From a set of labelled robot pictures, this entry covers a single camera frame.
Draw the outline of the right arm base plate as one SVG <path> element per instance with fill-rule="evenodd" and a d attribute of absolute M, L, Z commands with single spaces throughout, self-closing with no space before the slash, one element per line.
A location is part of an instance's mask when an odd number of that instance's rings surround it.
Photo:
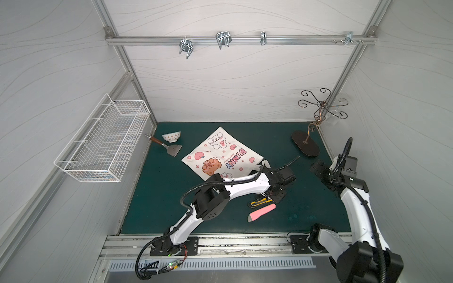
<path fill-rule="evenodd" d="M 317 248 L 309 243 L 310 235 L 307 233 L 289 233 L 286 236 L 293 254 L 328 254 L 326 250 Z"/>

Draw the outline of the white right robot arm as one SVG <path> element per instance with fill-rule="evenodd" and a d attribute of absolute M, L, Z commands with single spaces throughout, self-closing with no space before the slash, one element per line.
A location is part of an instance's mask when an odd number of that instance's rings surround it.
<path fill-rule="evenodd" d="M 348 163 L 343 154 L 331 166 L 318 160 L 310 170 L 343 202 L 352 241 L 346 243 L 327 225 L 314 224 L 308 246 L 313 252 L 328 252 L 341 283 L 396 283 L 404 268 L 403 259 L 384 240 L 370 206 L 367 184 L 356 177 L 354 166 L 346 166 Z"/>

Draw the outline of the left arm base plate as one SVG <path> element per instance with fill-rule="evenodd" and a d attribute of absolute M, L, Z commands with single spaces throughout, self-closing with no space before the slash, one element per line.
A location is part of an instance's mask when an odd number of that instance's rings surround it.
<path fill-rule="evenodd" d="M 189 237 L 183 244 L 174 245 L 170 238 L 156 241 L 151 245 L 150 256 L 184 256 L 198 254 L 198 237 Z"/>

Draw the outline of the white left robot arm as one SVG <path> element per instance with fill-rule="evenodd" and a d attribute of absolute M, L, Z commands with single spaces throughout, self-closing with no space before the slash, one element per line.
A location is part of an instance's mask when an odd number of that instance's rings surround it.
<path fill-rule="evenodd" d="M 170 246 L 186 242 L 200 224 L 218 217 L 230 200 L 255 194 L 277 204 L 295 181 L 296 176 L 288 166 L 272 169 L 261 165 L 258 172 L 240 178 L 222 178 L 219 174 L 211 176 L 180 198 L 179 203 L 187 211 L 166 233 Z"/>

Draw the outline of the pink art knife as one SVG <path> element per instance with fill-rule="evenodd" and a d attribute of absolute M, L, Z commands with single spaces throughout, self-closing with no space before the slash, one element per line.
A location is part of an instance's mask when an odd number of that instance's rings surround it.
<path fill-rule="evenodd" d="M 276 204 L 270 204 L 270 205 L 267 205 L 263 208 L 260 208 L 254 212 L 251 212 L 249 215 L 248 215 L 248 218 L 247 218 L 247 221 L 248 223 L 250 222 L 254 222 L 256 221 L 258 218 L 262 217 L 263 215 L 273 211 L 274 209 L 276 209 Z"/>

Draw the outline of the white cartoon tote bag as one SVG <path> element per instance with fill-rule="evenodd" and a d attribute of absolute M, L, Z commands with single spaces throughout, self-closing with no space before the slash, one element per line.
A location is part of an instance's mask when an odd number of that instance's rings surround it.
<path fill-rule="evenodd" d="M 204 181 L 215 174 L 227 179 L 248 176 L 259 170 L 263 160 L 260 154 L 232 137 L 222 127 L 182 158 L 182 162 Z"/>

